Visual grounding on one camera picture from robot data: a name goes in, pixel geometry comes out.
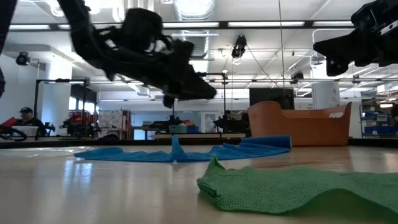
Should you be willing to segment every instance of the ceiling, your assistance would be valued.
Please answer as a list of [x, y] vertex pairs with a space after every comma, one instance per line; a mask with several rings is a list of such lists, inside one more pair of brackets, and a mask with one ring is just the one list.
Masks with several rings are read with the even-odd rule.
[[[97, 0], [100, 4], [111, 4], [112, 1]], [[148, 6], [150, 0], [130, 0], [133, 6], [140, 4]], [[160, 14], [165, 22], [177, 21], [173, 4], [163, 4], [165, 0], [153, 0], [154, 11]], [[349, 20], [352, 13], [356, 12], [363, 4], [372, 0], [216, 0], [215, 14], [212, 21], [266, 21], [266, 20]], [[115, 22], [111, 9], [104, 9], [99, 14], [92, 15], [94, 22]], [[64, 17], [52, 15], [49, 4], [46, 2], [20, 0], [14, 14], [13, 23], [66, 23]], [[230, 80], [262, 79], [267, 78], [263, 70], [271, 79], [282, 78], [282, 72], [286, 71], [286, 78], [293, 71], [288, 68], [297, 64], [297, 70], [303, 71], [305, 78], [310, 78], [310, 58], [302, 57], [314, 54], [313, 29], [228, 29], [211, 30], [216, 37], [210, 37], [211, 53], [208, 62], [208, 72], [220, 73], [228, 71]], [[177, 30], [167, 30], [166, 34], [178, 33]], [[330, 39], [349, 33], [350, 30], [318, 30], [314, 34], [315, 41]], [[239, 65], [233, 65], [230, 55], [237, 36], [244, 34], [248, 41], [246, 53]], [[73, 69], [74, 77], [88, 77], [92, 80], [105, 80], [102, 71], [94, 69], [85, 63], [77, 54], [71, 52], [71, 43], [68, 32], [10, 32], [7, 41], [12, 44], [47, 44], [56, 48], [75, 59], [76, 65]], [[352, 78], [352, 74], [365, 75], [366, 78], [397, 78], [398, 68], [390, 66], [374, 73], [366, 74], [374, 69], [376, 65], [370, 65], [368, 70], [351, 66], [346, 74], [338, 78]], [[369, 83], [368, 88], [374, 88], [381, 82]], [[216, 88], [222, 88], [220, 83], [212, 83]], [[227, 88], [247, 88], [271, 86], [271, 83], [229, 83]], [[341, 87], [352, 87], [352, 83], [341, 83]], [[101, 91], [126, 91], [131, 90], [126, 86], [101, 85], [94, 86]]]

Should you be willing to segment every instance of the cap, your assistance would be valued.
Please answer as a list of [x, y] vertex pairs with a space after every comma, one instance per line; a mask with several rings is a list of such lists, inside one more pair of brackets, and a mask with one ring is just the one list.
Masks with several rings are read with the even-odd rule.
[[24, 107], [20, 110], [20, 113], [33, 113], [32, 108]]

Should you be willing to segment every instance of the pillar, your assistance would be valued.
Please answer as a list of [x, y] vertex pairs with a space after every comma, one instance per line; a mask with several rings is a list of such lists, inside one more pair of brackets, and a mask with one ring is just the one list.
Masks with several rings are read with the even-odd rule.
[[[45, 66], [45, 79], [72, 78], [72, 64], [66, 60], [56, 58]], [[69, 117], [69, 84], [40, 84], [42, 90], [41, 120], [52, 123], [56, 130], [53, 134], [65, 134], [66, 129], [60, 125]]]
[[[326, 61], [312, 66], [312, 78], [330, 78], [326, 74]], [[313, 108], [316, 110], [340, 105], [340, 88], [338, 82], [318, 82], [312, 84]]]

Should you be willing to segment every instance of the table surface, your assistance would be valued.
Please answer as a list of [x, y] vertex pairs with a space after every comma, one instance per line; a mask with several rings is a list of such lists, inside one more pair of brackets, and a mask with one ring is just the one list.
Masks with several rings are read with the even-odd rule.
[[[43, 150], [0, 150], [0, 223], [362, 223], [324, 217], [222, 212], [199, 194], [196, 179], [204, 174], [207, 162], [104, 162], [69, 156], [73, 150], [83, 148], [49, 149], [51, 153], [44, 154]], [[170, 146], [123, 148], [170, 151]], [[185, 146], [186, 151], [195, 152], [210, 148]], [[221, 163], [229, 169], [306, 165], [342, 172], [386, 173], [398, 172], [398, 151], [303, 147], [274, 157]]]

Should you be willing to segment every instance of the green towel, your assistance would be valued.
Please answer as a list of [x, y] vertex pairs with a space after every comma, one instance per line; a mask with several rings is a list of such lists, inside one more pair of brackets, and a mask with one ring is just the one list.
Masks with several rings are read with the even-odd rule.
[[343, 206], [351, 194], [361, 199], [359, 205], [370, 202], [395, 218], [398, 214], [398, 174], [340, 173], [302, 166], [271, 171], [252, 167], [226, 170], [213, 157], [197, 182], [201, 192], [218, 208], [230, 212], [286, 215], [305, 208], [309, 202], [319, 207], [317, 201], [322, 200], [316, 199], [322, 195], [339, 198], [338, 203]]

